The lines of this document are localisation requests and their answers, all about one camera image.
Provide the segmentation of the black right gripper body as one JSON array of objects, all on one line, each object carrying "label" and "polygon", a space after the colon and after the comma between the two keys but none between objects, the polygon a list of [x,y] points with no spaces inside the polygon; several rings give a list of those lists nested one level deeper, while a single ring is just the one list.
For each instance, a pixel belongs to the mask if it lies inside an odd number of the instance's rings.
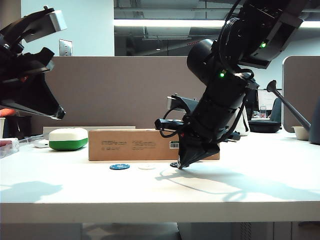
[{"label": "black right gripper body", "polygon": [[231,105],[220,105],[210,99],[168,99],[168,110],[154,125],[164,138],[187,134],[199,139],[201,151],[219,150],[219,143],[229,140],[241,118],[245,98]]}]

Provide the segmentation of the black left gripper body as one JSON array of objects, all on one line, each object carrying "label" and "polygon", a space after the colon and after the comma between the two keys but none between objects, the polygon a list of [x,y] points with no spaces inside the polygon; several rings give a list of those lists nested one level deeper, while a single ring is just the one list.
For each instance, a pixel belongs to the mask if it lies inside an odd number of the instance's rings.
[{"label": "black left gripper body", "polygon": [[52,58],[55,54],[47,47],[38,53],[8,55],[0,53],[0,82],[26,80],[31,76],[51,71],[54,67]]}]

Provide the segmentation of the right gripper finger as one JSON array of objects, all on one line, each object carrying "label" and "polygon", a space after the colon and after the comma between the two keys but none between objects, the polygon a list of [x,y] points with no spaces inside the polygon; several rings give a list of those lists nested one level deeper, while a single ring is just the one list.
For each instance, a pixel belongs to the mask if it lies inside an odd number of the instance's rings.
[{"label": "right gripper finger", "polygon": [[201,159],[201,146],[197,137],[179,134],[178,168],[188,167]]},{"label": "right gripper finger", "polygon": [[203,150],[188,150],[184,156],[184,167],[188,167],[190,164],[211,157],[213,155],[219,155],[220,150],[203,151]]}]

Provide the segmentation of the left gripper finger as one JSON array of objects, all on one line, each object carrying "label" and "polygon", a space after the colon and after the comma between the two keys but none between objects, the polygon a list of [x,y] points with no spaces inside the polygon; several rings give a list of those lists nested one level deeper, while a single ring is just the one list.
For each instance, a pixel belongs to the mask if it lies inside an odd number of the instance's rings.
[{"label": "left gripper finger", "polygon": [[45,101],[27,101],[26,103],[18,103],[12,99],[4,99],[0,101],[0,104],[8,108],[39,116],[46,116],[54,120],[62,119],[62,106],[60,106],[58,103],[50,103]]},{"label": "left gripper finger", "polygon": [[[58,103],[48,87],[45,81],[45,75],[43,73],[30,76],[28,79],[24,79],[24,81],[22,79],[13,79],[0,82],[0,100],[8,99],[18,103],[40,101],[47,103]],[[62,107],[62,118],[65,116],[65,114],[66,112]]]}]

